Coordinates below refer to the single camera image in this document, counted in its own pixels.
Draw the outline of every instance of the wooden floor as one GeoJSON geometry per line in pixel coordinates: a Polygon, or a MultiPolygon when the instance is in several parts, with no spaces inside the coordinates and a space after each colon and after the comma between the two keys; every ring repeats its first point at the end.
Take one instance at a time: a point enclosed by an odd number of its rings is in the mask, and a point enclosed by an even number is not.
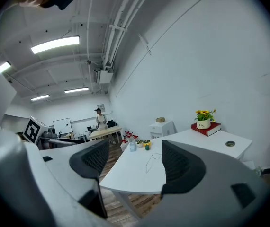
{"type": "MultiPolygon", "coordinates": [[[[121,154],[120,143],[110,146],[108,162],[100,175],[100,181],[107,175],[121,154]]],[[[101,188],[101,194],[109,222],[119,227],[132,227],[137,223],[137,220],[115,198],[112,191],[101,188]]],[[[160,202],[160,195],[130,194],[129,199],[142,215],[147,215],[160,202]]]]}

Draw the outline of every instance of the fluorescent light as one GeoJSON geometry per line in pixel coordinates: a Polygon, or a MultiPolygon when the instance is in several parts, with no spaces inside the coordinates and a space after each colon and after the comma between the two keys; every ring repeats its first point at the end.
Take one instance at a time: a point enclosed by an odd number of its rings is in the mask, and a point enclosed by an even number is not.
{"type": "Polygon", "coordinates": [[[79,89],[72,89],[72,90],[66,90],[64,91],[65,93],[74,93],[74,92],[79,92],[79,91],[88,91],[89,88],[85,87],[85,88],[79,88],[79,89]]]}
{"type": "Polygon", "coordinates": [[[45,42],[43,44],[39,44],[32,47],[32,51],[34,54],[37,54],[41,51],[46,51],[49,49],[53,49],[53,48],[57,48],[57,47],[65,46],[65,45],[72,45],[72,44],[79,44],[79,36],[67,37],[67,38],[45,42]]]}
{"type": "Polygon", "coordinates": [[[0,66],[0,73],[4,72],[6,69],[10,68],[11,67],[11,64],[8,63],[7,61],[5,63],[3,63],[1,66],[0,66]]]}
{"type": "Polygon", "coordinates": [[[39,96],[39,97],[34,97],[34,98],[31,98],[32,101],[36,101],[36,100],[39,100],[39,99],[43,99],[43,98],[46,98],[46,97],[49,97],[50,95],[44,95],[44,96],[39,96]]]}

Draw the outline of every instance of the wooden table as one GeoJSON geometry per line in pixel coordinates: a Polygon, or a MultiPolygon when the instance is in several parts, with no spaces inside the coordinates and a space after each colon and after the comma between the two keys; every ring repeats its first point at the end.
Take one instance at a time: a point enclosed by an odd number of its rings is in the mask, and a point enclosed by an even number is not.
{"type": "Polygon", "coordinates": [[[218,131],[207,137],[192,129],[173,135],[151,140],[151,150],[146,151],[144,147],[130,152],[127,146],[118,161],[101,181],[100,186],[113,192],[122,205],[136,218],[142,215],[128,198],[129,194],[159,194],[162,186],[166,183],[165,169],[161,160],[162,140],[185,143],[198,148],[223,153],[240,159],[246,149],[251,145],[248,140],[224,131],[218,131]],[[227,147],[227,141],[236,143],[233,147],[227,147]],[[159,156],[158,159],[151,157],[152,154],[159,156]]]}
{"type": "Polygon", "coordinates": [[[118,140],[118,143],[119,143],[120,141],[119,141],[119,137],[118,137],[118,133],[117,133],[119,131],[120,131],[120,134],[121,134],[121,138],[123,139],[122,128],[118,127],[118,126],[114,126],[114,127],[108,128],[106,130],[95,131],[89,136],[89,138],[91,140],[93,140],[93,139],[96,139],[96,138],[99,138],[99,137],[102,137],[102,136],[106,136],[106,135],[109,135],[109,134],[116,133],[117,140],[118,140]]]}

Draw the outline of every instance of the red object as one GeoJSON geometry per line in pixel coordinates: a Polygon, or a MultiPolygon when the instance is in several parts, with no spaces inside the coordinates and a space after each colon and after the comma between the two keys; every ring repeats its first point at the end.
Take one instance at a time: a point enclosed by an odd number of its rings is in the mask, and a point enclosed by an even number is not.
{"type": "Polygon", "coordinates": [[[195,131],[197,131],[199,133],[202,133],[202,134],[204,134],[206,136],[210,136],[210,135],[216,133],[217,131],[219,131],[221,129],[221,124],[216,123],[216,122],[211,122],[210,128],[205,129],[205,130],[201,130],[201,129],[198,129],[197,124],[194,123],[194,124],[191,125],[191,129],[193,129],[193,130],[195,130],[195,131]]]}

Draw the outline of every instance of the black mesh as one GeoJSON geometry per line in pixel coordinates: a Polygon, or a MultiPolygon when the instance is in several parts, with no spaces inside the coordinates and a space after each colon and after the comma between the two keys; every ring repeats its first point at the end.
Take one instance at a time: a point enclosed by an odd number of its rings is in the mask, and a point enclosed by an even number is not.
{"type": "Polygon", "coordinates": [[[165,167],[166,182],[182,177],[189,170],[189,159],[170,147],[162,146],[162,163],[165,167]]]}
{"type": "Polygon", "coordinates": [[[167,140],[162,141],[162,163],[166,173],[162,196],[190,191],[206,173],[206,165],[198,156],[167,140]]]}
{"type": "Polygon", "coordinates": [[[108,141],[103,140],[83,149],[70,158],[71,168],[84,178],[99,180],[99,176],[108,161],[108,141]]]}
{"type": "Polygon", "coordinates": [[[107,211],[104,207],[99,188],[99,176],[108,161],[109,144],[107,140],[81,150],[70,158],[70,167],[83,178],[96,179],[98,192],[88,191],[78,202],[93,213],[107,218],[107,211]]]}
{"type": "Polygon", "coordinates": [[[99,176],[108,161],[108,145],[104,144],[94,148],[89,153],[82,156],[82,161],[87,166],[98,171],[99,176]]]}

